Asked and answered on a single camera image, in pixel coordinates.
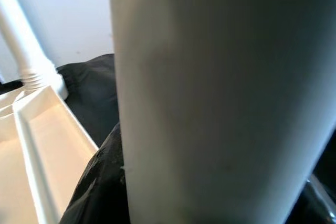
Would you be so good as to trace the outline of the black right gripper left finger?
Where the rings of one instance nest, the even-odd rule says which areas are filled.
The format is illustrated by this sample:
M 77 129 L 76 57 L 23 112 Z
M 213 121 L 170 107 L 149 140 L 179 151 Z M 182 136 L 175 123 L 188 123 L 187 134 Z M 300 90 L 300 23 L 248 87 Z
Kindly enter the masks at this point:
M 119 123 L 88 162 L 60 223 L 130 223 Z

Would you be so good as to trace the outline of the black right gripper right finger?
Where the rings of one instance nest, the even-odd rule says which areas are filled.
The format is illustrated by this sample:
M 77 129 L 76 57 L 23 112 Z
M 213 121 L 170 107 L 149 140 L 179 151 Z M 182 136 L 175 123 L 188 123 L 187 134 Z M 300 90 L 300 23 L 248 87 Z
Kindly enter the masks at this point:
M 335 194 L 311 175 L 286 223 L 335 223 Z

